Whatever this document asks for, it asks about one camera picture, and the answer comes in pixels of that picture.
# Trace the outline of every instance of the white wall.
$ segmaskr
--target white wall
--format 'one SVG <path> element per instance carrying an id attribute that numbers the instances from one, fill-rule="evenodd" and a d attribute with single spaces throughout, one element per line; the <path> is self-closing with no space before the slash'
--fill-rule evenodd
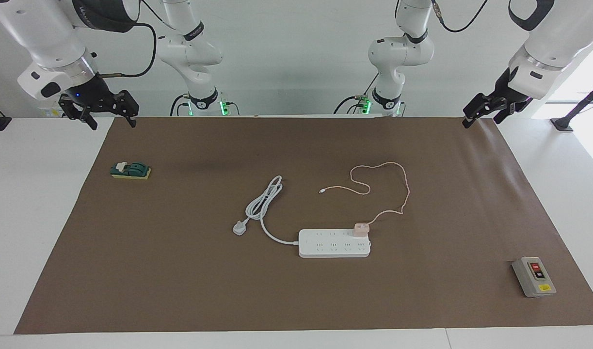
<path id="1" fill-rule="evenodd" d="M 149 3 L 164 15 L 159 0 Z M 440 1 L 453 28 L 464 26 L 481 3 Z M 514 3 L 521 11 L 532 2 Z M 370 43 L 402 35 L 393 0 L 199 0 L 197 7 L 207 35 L 224 49 L 224 61 L 211 68 L 216 84 L 247 114 L 331 113 L 344 97 L 362 93 L 374 77 L 367 55 Z M 169 31 L 144 8 L 141 21 L 154 25 L 159 35 Z M 463 33 L 445 32 L 435 17 L 429 32 L 436 44 L 432 62 L 403 69 L 408 115 L 461 115 L 475 93 L 491 92 L 527 37 L 509 19 L 507 2 L 500 0 L 489 2 Z M 79 29 L 79 36 L 98 53 L 101 73 L 136 73 L 150 58 L 146 28 L 126 34 Z M 0 108 L 11 116 L 39 114 L 16 85 L 29 62 L 0 25 Z M 174 97 L 186 92 L 181 77 L 160 61 L 145 77 L 108 83 L 114 92 L 128 89 L 141 115 L 166 115 Z"/>

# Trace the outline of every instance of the coiled white cable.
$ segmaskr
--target coiled white cable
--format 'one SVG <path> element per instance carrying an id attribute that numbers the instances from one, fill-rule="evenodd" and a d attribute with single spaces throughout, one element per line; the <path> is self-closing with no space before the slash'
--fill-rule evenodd
<path id="1" fill-rule="evenodd" d="M 399 166 L 402 169 L 402 172 L 404 174 L 404 183 L 406 185 L 406 190 L 407 190 L 406 199 L 404 199 L 404 203 L 402 204 L 402 207 L 400 208 L 399 211 L 396 211 L 396 210 L 384 210 L 383 212 L 380 212 L 379 214 L 377 214 L 376 217 L 374 217 L 374 219 L 372 219 L 372 221 L 370 221 L 367 224 L 369 225 L 369 224 L 374 223 L 376 221 L 376 219 L 378 219 L 378 217 L 382 216 L 385 213 L 394 213 L 394 214 L 400 214 L 400 215 L 402 215 L 402 214 L 404 214 L 404 206 L 406 206 L 406 203 L 409 201 L 409 196 L 411 196 L 411 188 L 409 188 L 409 180 L 408 180 L 408 177 L 406 176 L 406 170 L 404 169 L 404 167 L 402 165 L 400 165 L 400 164 L 398 164 L 396 162 L 393 162 L 393 161 L 388 161 L 388 162 L 385 162 L 385 163 L 381 163 L 380 165 L 376 165 L 376 166 L 358 165 L 358 166 L 352 167 L 352 170 L 350 170 L 350 180 L 352 182 L 356 183 L 356 184 L 359 184 L 359 185 L 362 185 L 362 186 L 366 186 L 368 188 L 368 190 L 366 192 L 358 192 L 358 191 L 356 191 L 354 189 L 347 188 L 345 186 L 330 186 L 330 187 L 326 187 L 326 188 L 321 189 L 320 190 L 320 193 L 323 193 L 323 192 L 325 192 L 326 190 L 329 190 L 329 189 L 338 188 L 338 189 L 350 190 L 351 192 L 354 192 L 355 194 L 359 194 L 359 195 L 367 195 L 367 194 L 369 194 L 371 192 L 371 189 L 372 188 L 367 183 L 363 183 L 363 182 L 360 182 L 360 181 L 355 181 L 354 180 L 354 177 L 352 177 L 352 172 L 354 170 L 356 170 L 357 168 L 360 168 L 360 167 L 365 167 L 365 168 L 379 168 L 379 167 L 387 166 L 387 165 L 396 165 L 396 166 Z"/>
<path id="2" fill-rule="evenodd" d="M 264 224 L 264 216 L 268 211 L 268 206 L 270 205 L 272 200 L 279 194 L 279 192 L 281 192 L 282 188 L 283 185 L 281 184 L 281 176 L 273 178 L 272 181 L 270 181 L 270 183 L 268 184 L 266 190 L 264 190 L 264 192 L 261 193 L 260 196 L 256 197 L 256 199 L 254 199 L 251 203 L 247 205 L 247 208 L 245 208 L 245 214 L 247 215 L 247 218 L 243 222 L 238 221 L 238 223 L 234 225 L 234 234 L 239 236 L 244 234 L 247 230 L 248 221 L 250 219 L 253 219 L 254 221 L 259 221 L 262 230 L 264 230 L 266 235 L 268 235 L 268 237 L 270 237 L 274 241 L 277 241 L 278 243 L 283 243 L 284 245 L 298 245 L 298 241 L 283 241 L 272 236 L 272 234 L 268 232 L 268 229 L 266 229 L 266 225 Z"/>

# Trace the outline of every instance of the power strip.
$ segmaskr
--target power strip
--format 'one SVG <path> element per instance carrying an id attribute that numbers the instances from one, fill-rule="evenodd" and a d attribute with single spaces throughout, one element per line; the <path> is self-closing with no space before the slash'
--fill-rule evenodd
<path id="1" fill-rule="evenodd" d="M 369 256 L 369 237 L 354 236 L 354 229 L 303 229 L 298 234 L 303 258 L 363 258 Z"/>

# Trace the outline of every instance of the white table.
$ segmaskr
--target white table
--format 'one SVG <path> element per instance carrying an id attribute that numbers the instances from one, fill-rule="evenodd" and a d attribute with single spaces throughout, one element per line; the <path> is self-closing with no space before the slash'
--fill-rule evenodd
<path id="1" fill-rule="evenodd" d="M 12 336 L 112 123 L 98 121 L 92 132 L 15 119 L 0 132 L 0 348 L 593 348 L 593 326 Z M 500 130 L 593 289 L 593 160 L 547 121 L 510 119 Z"/>

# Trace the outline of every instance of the white plug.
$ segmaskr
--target white plug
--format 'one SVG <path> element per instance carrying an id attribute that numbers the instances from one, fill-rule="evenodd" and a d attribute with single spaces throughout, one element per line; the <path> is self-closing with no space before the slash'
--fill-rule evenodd
<path id="1" fill-rule="evenodd" d="M 234 224 L 234 234 L 236 234 L 237 236 L 241 236 L 242 234 L 245 234 L 246 231 L 247 231 L 247 226 L 245 223 L 238 221 L 236 224 Z"/>

